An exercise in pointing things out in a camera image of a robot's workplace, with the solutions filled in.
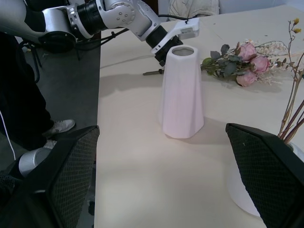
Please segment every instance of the white pot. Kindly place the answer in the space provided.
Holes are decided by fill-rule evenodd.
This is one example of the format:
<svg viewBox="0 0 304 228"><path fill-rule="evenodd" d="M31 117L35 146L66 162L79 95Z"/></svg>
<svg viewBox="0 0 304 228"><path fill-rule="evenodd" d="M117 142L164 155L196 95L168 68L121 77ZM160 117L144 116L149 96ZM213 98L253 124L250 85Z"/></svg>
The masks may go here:
<svg viewBox="0 0 304 228"><path fill-rule="evenodd" d="M304 152L292 142L289 145L293 148L294 153L304 162ZM244 211L254 216L260 216L251 197L249 196L246 188L242 182L239 173L238 165L233 159L227 177L227 188L232 200Z"/></svg>

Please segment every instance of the vase opening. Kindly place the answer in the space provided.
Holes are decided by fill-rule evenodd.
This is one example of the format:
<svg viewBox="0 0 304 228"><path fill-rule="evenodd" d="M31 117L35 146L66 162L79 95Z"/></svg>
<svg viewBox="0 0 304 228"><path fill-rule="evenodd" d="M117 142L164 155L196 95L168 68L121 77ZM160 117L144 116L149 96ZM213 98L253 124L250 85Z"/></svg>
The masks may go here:
<svg viewBox="0 0 304 228"><path fill-rule="evenodd" d="M172 53L176 56L190 56L194 53L194 50L190 47L177 47L172 50Z"/></svg>

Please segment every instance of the silver metal cylinder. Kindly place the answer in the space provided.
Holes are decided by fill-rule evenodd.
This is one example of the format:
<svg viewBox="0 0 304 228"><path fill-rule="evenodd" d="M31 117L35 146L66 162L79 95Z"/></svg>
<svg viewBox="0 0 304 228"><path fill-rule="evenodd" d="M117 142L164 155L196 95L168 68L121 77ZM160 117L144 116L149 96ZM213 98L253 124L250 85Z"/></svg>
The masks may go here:
<svg viewBox="0 0 304 228"><path fill-rule="evenodd" d="M22 176L26 177L34 168L47 158L50 152L51 149L39 148L22 155L19 161L19 170Z"/></svg>

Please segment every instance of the pink rose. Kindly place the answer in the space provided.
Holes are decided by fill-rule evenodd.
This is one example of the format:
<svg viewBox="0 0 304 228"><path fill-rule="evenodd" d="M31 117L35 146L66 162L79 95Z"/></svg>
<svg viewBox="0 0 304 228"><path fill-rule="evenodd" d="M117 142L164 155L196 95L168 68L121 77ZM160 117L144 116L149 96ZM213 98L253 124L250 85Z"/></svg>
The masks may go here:
<svg viewBox="0 0 304 228"><path fill-rule="evenodd" d="M252 71L248 70L243 76L237 76L237 83L241 86L246 87L256 81L257 75Z"/></svg>
<svg viewBox="0 0 304 228"><path fill-rule="evenodd" d="M257 74L261 74L267 71L270 62L267 57L258 56L251 61L251 64L255 65L254 72Z"/></svg>
<svg viewBox="0 0 304 228"><path fill-rule="evenodd" d="M238 56L242 57L242 60L246 63L248 63L252 56L257 53L255 46L253 46L251 43L240 46L239 50L241 52Z"/></svg>

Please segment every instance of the white vase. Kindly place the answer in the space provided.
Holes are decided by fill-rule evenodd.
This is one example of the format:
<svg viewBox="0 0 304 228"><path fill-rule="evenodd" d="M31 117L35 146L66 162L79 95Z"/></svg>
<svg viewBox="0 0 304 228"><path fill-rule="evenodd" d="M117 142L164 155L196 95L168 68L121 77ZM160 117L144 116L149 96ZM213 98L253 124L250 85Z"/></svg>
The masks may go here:
<svg viewBox="0 0 304 228"><path fill-rule="evenodd" d="M188 45L167 54L159 121L163 132L176 139L195 135L204 125L200 55Z"/></svg>
<svg viewBox="0 0 304 228"><path fill-rule="evenodd" d="M298 158L301 159L302 162L304 162L304 152L292 142L289 143L289 145L292 147L295 155L297 155ZM235 159L233 159L229 168L229 173L227 177L227 188L232 200L240 208L242 208L249 214L258 217L260 216L251 197L249 196L249 193L246 191L245 185L242 182L238 165Z"/></svg>

